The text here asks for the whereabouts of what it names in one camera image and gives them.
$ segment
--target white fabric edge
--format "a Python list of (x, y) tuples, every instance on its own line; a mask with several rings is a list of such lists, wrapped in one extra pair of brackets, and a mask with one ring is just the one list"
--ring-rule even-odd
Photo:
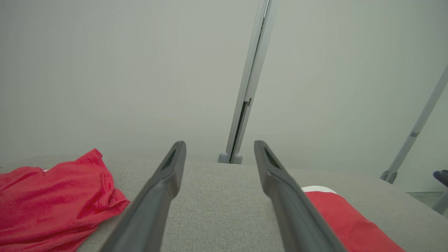
[(328, 187), (322, 187), (322, 186), (309, 186), (309, 187), (302, 187), (301, 189), (303, 192), (321, 191), (321, 192), (331, 192), (331, 193), (337, 194), (332, 189), (330, 189)]

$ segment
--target gray wall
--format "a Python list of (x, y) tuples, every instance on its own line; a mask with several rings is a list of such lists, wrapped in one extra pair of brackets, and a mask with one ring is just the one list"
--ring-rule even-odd
[(161, 160), (178, 140), (187, 160), (217, 161), (257, 6), (1, 1), (0, 166), (92, 148)]
[[(441, 0), (282, 0), (241, 145), (243, 164), (255, 164), (253, 141), (263, 139), (286, 168), (379, 177), (448, 65), (447, 13)], [(448, 126), (442, 100), (446, 94), (426, 127), (433, 120)], [(420, 154), (425, 159), (413, 164), (420, 172), (397, 181), (403, 190), (442, 189), (435, 179), (420, 180), (448, 161), (446, 141), (425, 140), (429, 131), (416, 148), (439, 148), (433, 153), (440, 161)]]

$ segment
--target red towel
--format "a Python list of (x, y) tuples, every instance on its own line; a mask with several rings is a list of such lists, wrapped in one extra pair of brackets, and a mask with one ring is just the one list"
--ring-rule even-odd
[(333, 190), (320, 186), (302, 190), (349, 252), (405, 252)]
[(75, 251), (129, 204), (96, 150), (43, 171), (0, 174), (0, 251)]

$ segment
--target red fabric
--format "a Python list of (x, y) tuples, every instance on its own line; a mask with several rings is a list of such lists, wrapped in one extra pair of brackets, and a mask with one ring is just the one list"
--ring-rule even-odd
[(75, 251), (129, 204), (96, 150), (44, 172), (0, 174), (0, 251)]
[(349, 252), (405, 252), (340, 195), (320, 191), (305, 194)]

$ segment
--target gray table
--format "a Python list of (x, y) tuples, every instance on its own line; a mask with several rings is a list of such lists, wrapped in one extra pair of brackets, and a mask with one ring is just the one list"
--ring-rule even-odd
[[(41, 156), (0, 169), (49, 169), (76, 156)], [(115, 186), (133, 200), (160, 161), (103, 158)], [(379, 178), (289, 169), (297, 183), (335, 190), (407, 252), (447, 251), (448, 219)], [(119, 217), (104, 221), (78, 249), (98, 251)], [(187, 163), (171, 204), (162, 251), (283, 251), (272, 204), (255, 166)]]

